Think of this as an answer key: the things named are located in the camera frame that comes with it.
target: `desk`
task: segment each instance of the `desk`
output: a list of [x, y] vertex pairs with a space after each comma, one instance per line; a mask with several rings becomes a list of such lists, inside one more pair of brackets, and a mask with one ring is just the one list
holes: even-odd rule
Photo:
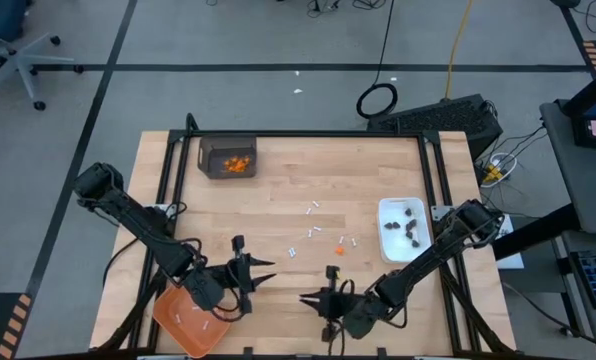
[[[151, 204], [156, 198], [167, 139], [167, 132], [142, 135], [128, 187], [128, 193], [142, 204]], [[464, 133], [440, 133], [440, 139], [453, 201], [460, 204], [478, 198]], [[181, 196], [189, 208], [178, 219], [176, 237], [193, 235], [202, 239], [203, 252], [211, 264], [227, 261], [231, 256], [230, 239], [243, 234], [246, 252], [276, 263], [254, 268], [252, 276], [262, 275], [262, 271], [278, 274], [252, 295], [253, 313], [233, 324], [212, 353], [242, 354], [244, 347], [253, 347], [255, 354], [326, 354], [327, 344], [320, 341], [325, 322], [298, 302], [298, 294], [326, 286], [326, 265], [340, 266], [342, 278], [353, 278], [357, 291], [397, 268], [381, 260], [376, 212], [382, 198], [427, 199], [418, 142], [393, 136], [259, 137], [256, 177], [212, 181], [197, 168], [198, 140], [191, 140]], [[429, 158], [433, 159], [431, 144], [427, 145]], [[174, 159], [179, 151], [174, 152]], [[436, 174], [432, 161], [430, 165], [432, 174]], [[175, 175], [170, 174], [167, 202], [171, 201]], [[434, 179], [435, 197], [440, 203], [437, 176]], [[305, 215], [312, 200], [320, 207]], [[314, 232], [314, 237], [308, 239], [307, 230], [312, 226], [323, 231]], [[358, 242], [357, 248], [348, 247], [342, 257], [334, 254], [341, 235], [355, 237]], [[125, 229], [119, 230], [114, 252], [132, 239]], [[295, 248], [296, 258], [289, 258], [289, 247]], [[145, 247], [137, 244], [111, 268], [92, 346], [104, 342], [134, 304], [144, 253]], [[491, 248], [468, 250], [464, 259], [474, 305], [501, 340], [514, 348]], [[415, 287], [408, 309], [406, 329], [396, 330], [379, 322], [362, 340], [348, 337], [345, 353], [375, 355], [377, 347], [384, 347], [389, 355], [450, 355], [437, 274]], [[151, 309], [145, 311], [143, 319], [139, 346], [147, 343]], [[463, 317], [458, 319], [459, 326], [464, 327]], [[157, 352], [182, 350], [161, 331]]]
[[541, 105], [540, 113], [571, 203], [498, 239], [494, 243], [497, 259], [555, 238], [565, 230], [582, 229], [596, 234], [596, 149], [576, 146], [571, 119], [557, 103]]

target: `chair wheel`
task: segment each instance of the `chair wheel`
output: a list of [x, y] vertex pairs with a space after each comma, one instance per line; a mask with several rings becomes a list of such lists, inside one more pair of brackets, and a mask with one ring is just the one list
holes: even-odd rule
[[34, 109], [36, 109], [38, 111], [44, 111], [46, 108], [47, 108], [47, 105], [45, 105], [44, 102], [34, 101]]

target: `wooden tabletop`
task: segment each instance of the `wooden tabletop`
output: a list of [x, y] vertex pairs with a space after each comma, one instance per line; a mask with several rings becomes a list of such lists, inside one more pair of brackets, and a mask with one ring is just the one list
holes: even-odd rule
[[[167, 132], [142, 135], [128, 188], [142, 204], [155, 200], [166, 139]], [[441, 139], [454, 204], [479, 198], [465, 135], [441, 133]], [[298, 295], [327, 286], [326, 265], [339, 266], [341, 278], [353, 279], [357, 292], [364, 291], [380, 275], [399, 268], [381, 259], [376, 213], [382, 198], [418, 197], [426, 201], [416, 139], [259, 137], [256, 177], [232, 180], [209, 180], [198, 170], [198, 143], [199, 139], [192, 139], [182, 194], [188, 210], [178, 219], [176, 238], [202, 239], [203, 253], [211, 265], [229, 260], [233, 256], [230, 240], [242, 234], [245, 252], [276, 263], [253, 268], [253, 275], [278, 274], [252, 294], [253, 313], [234, 323], [212, 353], [242, 354], [244, 347], [251, 346], [256, 354], [326, 354], [327, 344], [320, 341], [325, 321], [298, 302]], [[433, 159], [433, 149], [427, 148]], [[178, 156], [174, 154], [168, 201]], [[440, 203], [435, 162], [430, 161], [430, 165]], [[312, 205], [313, 200], [319, 202], [319, 208]], [[309, 207], [312, 213], [307, 215]], [[323, 230], [307, 238], [307, 230], [313, 226]], [[340, 236], [354, 237], [358, 246], [347, 246], [344, 256], [336, 255]], [[114, 252], [132, 239], [121, 229]], [[290, 247], [296, 251], [293, 259], [288, 254]], [[111, 268], [92, 346], [104, 342], [135, 303], [144, 253], [145, 247], [137, 244]], [[474, 305], [501, 340], [515, 347], [491, 248], [468, 250], [464, 258]], [[385, 347], [389, 355], [450, 355], [437, 272], [416, 285], [407, 309], [405, 329], [378, 322], [361, 340], [347, 336], [345, 353], [375, 355], [377, 347]], [[146, 345], [150, 319], [148, 309], [141, 345]], [[458, 320], [464, 330], [462, 316]], [[166, 332], [160, 334], [158, 352], [182, 352]], [[461, 331], [461, 338], [463, 347], [468, 348], [465, 331]], [[339, 341], [334, 344], [334, 353]]]

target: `white container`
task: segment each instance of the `white container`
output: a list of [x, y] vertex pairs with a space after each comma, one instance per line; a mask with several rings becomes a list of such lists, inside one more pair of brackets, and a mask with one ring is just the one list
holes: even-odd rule
[[[405, 210], [411, 209], [411, 216]], [[413, 247], [411, 239], [405, 236], [405, 226], [416, 219], [416, 226], [411, 230], [413, 239], [419, 247]], [[397, 222], [399, 229], [387, 229], [385, 224]], [[378, 233], [380, 234], [380, 253], [387, 263], [409, 263], [431, 246], [427, 213], [422, 200], [418, 198], [387, 198], [378, 204]]]

